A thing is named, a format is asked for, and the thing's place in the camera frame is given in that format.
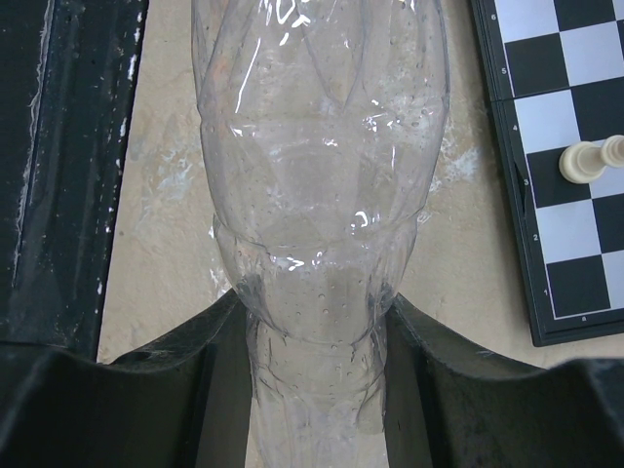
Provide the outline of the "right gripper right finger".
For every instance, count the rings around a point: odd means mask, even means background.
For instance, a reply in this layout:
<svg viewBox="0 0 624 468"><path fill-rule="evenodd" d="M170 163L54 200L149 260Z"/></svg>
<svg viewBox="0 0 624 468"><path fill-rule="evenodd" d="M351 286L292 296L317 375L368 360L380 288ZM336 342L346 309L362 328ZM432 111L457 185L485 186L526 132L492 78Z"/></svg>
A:
<svg viewBox="0 0 624 468"><path fill-rule="evenodd" d="M619 467L623 363L541 369L496 354L403 297L385 317L393 467Z"/></svg>

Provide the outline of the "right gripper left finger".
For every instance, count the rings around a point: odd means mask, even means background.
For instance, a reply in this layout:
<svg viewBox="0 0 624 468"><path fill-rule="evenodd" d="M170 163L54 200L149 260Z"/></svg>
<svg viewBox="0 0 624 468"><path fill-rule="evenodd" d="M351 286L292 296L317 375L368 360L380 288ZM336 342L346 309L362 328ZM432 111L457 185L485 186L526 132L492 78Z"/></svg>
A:
<svg viewBox="0 0 624 468"><path fill-rule="evenodd" d="M247 311L207 310L98 364L54 346L1 347L5 467L242 467L252 384Z"/></svg>

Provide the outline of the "clear bottle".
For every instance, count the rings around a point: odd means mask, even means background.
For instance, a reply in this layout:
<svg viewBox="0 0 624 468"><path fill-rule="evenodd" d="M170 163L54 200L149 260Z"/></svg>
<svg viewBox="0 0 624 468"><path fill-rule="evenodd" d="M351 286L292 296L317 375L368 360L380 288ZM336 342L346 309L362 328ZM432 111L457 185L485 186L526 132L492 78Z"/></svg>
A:
<svg viewBox="0 0 624 468"><path fill-rule="evenodd" d="M449 113L437 1L195 1L214 237L268 467L374 467L385 315Z"/></svg>

